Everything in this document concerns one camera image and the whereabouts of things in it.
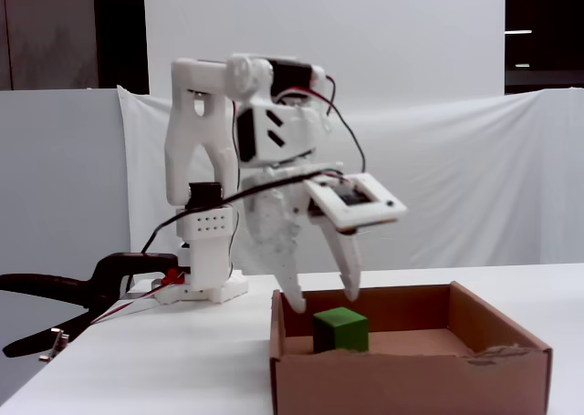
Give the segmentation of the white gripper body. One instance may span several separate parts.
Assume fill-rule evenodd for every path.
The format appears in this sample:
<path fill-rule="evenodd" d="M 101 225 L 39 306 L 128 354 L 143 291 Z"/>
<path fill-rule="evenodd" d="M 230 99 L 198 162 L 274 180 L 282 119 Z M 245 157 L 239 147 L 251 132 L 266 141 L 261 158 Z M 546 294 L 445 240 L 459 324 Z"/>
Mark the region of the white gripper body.
<path fill-rule="evenodd" d="M 244 178 L 243 189 L 248 190 L 261 184 L 284 180 L 297 175 L 308 174 L 318 170 L 343 172 L 342 161 L 296 160 L 284 165 L 268 166 Z M 307 213 L 311 197 L 303 183 L 263 191 L 244 199 L 245 216 L 249 222 L 260 221 L 260 215 L 274 210 L 276 215 L 304 215 Z"/>

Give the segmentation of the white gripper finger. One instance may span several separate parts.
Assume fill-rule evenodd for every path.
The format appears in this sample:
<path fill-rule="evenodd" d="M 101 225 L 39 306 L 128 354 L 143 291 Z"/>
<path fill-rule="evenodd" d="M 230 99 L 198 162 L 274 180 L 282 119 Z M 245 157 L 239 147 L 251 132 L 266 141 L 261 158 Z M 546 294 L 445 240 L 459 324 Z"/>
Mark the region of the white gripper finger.
<path fill-rule="evenodd" d="M 362 261 L 357 243 L 357 230 L 339 232 L 330 219 L 320 216 L 314 219 L 328 243 L 339 269 L 346 298 L 354 302 L 360 294 L 360 273 Z"/>
<path fill-rule="evenodd" d="M 288 303 L 297 313 L 306 311 L 306 300 L 297 279 L 297 236 L 300 226 L 286 192 L 259 192 L 248 204 L 248 232 L 263 263 L 275 276 Z"/>

